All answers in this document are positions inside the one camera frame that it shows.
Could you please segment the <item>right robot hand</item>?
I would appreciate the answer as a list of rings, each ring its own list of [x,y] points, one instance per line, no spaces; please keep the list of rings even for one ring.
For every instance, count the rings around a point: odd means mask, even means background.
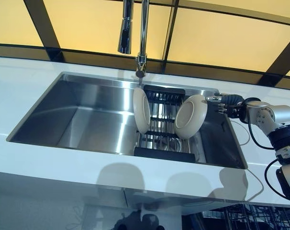
[[[206,96],[205,100],[216,105],[216,112],[227,115],[230,118],[238,118],[241,110],[243,97],[237,94],[215,93],[213,96]]]

